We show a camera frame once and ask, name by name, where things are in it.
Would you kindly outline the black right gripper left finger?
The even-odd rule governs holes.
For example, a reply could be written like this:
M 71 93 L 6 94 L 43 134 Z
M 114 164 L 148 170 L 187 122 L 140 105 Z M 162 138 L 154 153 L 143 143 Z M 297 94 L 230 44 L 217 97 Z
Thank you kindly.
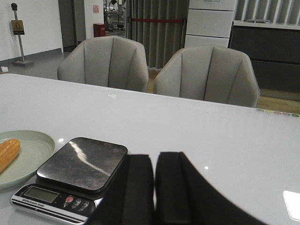
M 153 195 L 154 174 L 150 157 L 129 155 L 88 224 L 152 225 Z

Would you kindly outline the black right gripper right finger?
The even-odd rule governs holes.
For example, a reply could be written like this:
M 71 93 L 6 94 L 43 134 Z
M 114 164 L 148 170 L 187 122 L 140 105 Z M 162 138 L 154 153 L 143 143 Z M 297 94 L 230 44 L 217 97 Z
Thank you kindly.
M 183 152 L 161 152 L 155 174 L 158 225 L 261 225 L 220 194 Z

